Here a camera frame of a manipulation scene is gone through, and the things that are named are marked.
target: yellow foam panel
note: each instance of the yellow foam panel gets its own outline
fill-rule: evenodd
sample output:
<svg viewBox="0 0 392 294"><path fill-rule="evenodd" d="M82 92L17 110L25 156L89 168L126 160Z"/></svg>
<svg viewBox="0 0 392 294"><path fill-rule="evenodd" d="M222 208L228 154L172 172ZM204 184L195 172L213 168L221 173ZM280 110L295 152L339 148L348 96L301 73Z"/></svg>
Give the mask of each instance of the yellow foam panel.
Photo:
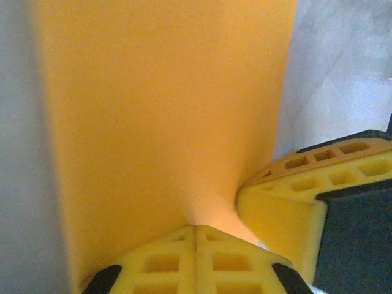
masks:
<svg viewBox="0 0 392 294"><path fill-rule="evenodd" d="M292 261L311 284L327 209L315 197L323 192L390 178L392 151L370 154L244 186L238 194L237 210L258 238L273 252Z"/></svg>
<svg viewBox="0 0 392 294"><path fill-rule="evenodd" d="M188 223L256 242L233 203L273 155L294 14L294 0L32 1L74 283Z"/></svg>
<svg viewBox="0 0 392 294"><path fill-rule="evenodd" d="M122 270L110 294L284 294L274 263L292 266L215 228L189 226L115 260Z"/></svg>

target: white wall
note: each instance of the white wall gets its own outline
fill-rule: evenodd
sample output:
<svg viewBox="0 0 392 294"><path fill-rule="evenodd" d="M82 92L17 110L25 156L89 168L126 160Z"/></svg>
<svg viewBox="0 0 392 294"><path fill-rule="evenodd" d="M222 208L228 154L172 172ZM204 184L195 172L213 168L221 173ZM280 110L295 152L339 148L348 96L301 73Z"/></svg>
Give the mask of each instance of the white wall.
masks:
<svg viewBox="0 0 392 294"><path fill-rule="evenodd" d="M276 158L392 113L392 0L298 0Z"/></svg>
<svg viewBox="0 0 392 294"><path fill-rule="evenodd" d="M0 0L0 292L68 293L24 2Z"/></svg>

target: black rubber pad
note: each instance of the black rubber pad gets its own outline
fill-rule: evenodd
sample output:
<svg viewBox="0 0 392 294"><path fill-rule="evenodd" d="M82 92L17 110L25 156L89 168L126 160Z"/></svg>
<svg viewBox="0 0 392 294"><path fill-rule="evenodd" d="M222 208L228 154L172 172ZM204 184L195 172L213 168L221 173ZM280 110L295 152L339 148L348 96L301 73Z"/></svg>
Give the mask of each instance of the black rubber pad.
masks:
<svg viewBox="0 0 392 294"><path fill-rule="evenodd" d="M121 270L121 265L112 265L99 271L82 294L109 294Z"/></svg>
<svg viewBox="0 0 392 294"><path fill-rule="evenodd" d="M313 294L302 277L294 269L281 263L272 265L287 294Z"/></svg>
<svg viewBox="0 0 392 294"><path fill-rule="evenodd" d="M329 293L392 293L392 179L325 192L314 285Z"/></svg>
<svg viewBox="0 0 392 294"><path fill-rule="evenodd" d="M317 148L321 148L321 147L325 147L325 146L329 146L338 142L343 142L346 140L351 140L351 139L358 139L358 138L379 138L379 139L384 139L384 140L388 140L388 141L392 141L392 115L390 117L390 121L389 121L389 125L388 125L388 129L386 132L382 132L381 130L365 130L363 132L359 132L353 135L349 135L349 136L345 136L345 137L341 137L338 139L334 139L331 141L327 141L321 144L316 144L310 147L306 147L303 148L301 150L298 150L297 153L303 153L306 151L310 151L310 150L314 150Z"/></svg>

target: yellow plastic part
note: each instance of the yellow plastic part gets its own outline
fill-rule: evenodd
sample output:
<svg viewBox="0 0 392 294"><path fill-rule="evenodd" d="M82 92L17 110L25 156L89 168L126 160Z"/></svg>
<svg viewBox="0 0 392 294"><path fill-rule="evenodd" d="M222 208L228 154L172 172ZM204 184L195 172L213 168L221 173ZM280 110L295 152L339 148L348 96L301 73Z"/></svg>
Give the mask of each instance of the yellow plastic part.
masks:
<svg viewBox="0 0 392 294"><path fill-rule="evenodd" d="M303 153L294 151L260 170L245 182L244 187L390 150L392 150L391 141L378 138L361 138L335 143Z"/></svg>
<svg viewBox="0 0 392 294"><path fill-rule="evenodd" d="M239 223L236 191L273 156L294 14L294 0L32 2L74 284L183 225Z"/></svg>
<svg viewBox="0 0 392 294"><path fill-rule="evenodd" d="M204 225L196 226L198 294L286 294L272 264L285 258Z"/></svg>
<svg viewBox="0 0 392 294"><path fill-rule="evenodd" d="M237 210L258 238L291 260L311 284L326 214L317 194L390 178L392 151L246 186L239 191Z"/></svg>
<svg viewBox="0 0 392 294"><path fill-rule="evenodd" d="M215 228L184 227L115 260L110 294L286 294L273 263L292 266Z"/></svg>

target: square hole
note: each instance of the square hole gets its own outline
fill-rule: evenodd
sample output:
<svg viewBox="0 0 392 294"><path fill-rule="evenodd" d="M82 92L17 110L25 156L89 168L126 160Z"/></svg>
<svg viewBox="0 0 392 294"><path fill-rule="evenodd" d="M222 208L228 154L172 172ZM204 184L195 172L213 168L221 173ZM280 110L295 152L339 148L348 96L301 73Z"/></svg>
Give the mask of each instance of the square hole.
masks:
<svg viewBox="0 0 392 294"><path fill-rule="evenodd" d="M340 146L339 149L344 153L344 154L350 154L358 151L362 151L365 149L368 149L369 145L363 142L358 142L358 143L351 143L348 145Z"/></svg>
<svg viewBox="0 0 392 294"><path fill-rule="evenodd" d="M356 175L350 170L340 171L338 173L333 173L329 175L332 184L334 185L343 185L355 182L358 178Z"/></svg>
<svg viewBox="0 0 392 294"><path fill-rule="evenodd" d="M213 233L207 233L206 234L206 239L208 241L222 241L222 238L220 236L217 236Z"/></svg>
<svg viewBox="0 0 392 294"><path fill-rule="evenodd" d="M178 271L179 255L176 253L159 253L150 255L145 263L145 273Z"/></svg>
<svg viewBox="0 0 392 294"><path fill-rule="evenodd" d="M392 162L381 159L360 165L358 168L365 176L378 176L389 173L392 170Z"/></svg>
<svg viewBox="0 0 392 294"><path fill-rule="evenodd" d="M178 236L175 236L173 239L171 239L172 242L180 242L180 241L184 241L184 240L185 240L184 235L178 235Z"/></svg>
<svg viewBox="0 0 392 294"><path fill-rule="evenodd" d="M306 191L317 187L321 187L321 183L315 176L299 179L295 182L292 182L292 189L296 192Z"/></svg>
<svg viewBox="0 0 392 294"><path fill-rule="evenodd" d="M262 191L272 191L274 189L273 186L262 186L260 187L260 190Z"/></svg>
<svg viewBox="0 0 392 294"><path fill-rule="evenodd" d="M252 282L227 281L216 284L217 294L262 294L260 284Z"/></svg>
<svg viewBox="0 0 392 294"><path fill-rule="evenodd" d="M250 271L251 264L246 255L235 252L217 252L213 255L214 271Z"/></svg>
<svg viewBox="0 0 392 294"><path fill-rule="evenodd" d="M296 159L293 159L293 160L286 162L285 167L286 167L286 169L289 170L291 168L301 167L302 165L306 165L308 163L309 163L308 159L304 156L304 157L296 158Z"/></svg>
<svg viewBox="0 0 392 294"><path fill-rule="evenodd" d="M177 294L177 285L171 282L138 284L134 294Z"/></svg>
<svg viewBox="0 0 392 294"><path fill-rule="evenodd" d="M326 150L314 154L314 158L316 158L317 161L323 161L334 157L336 157L336 155L331 150Z"/></svg>

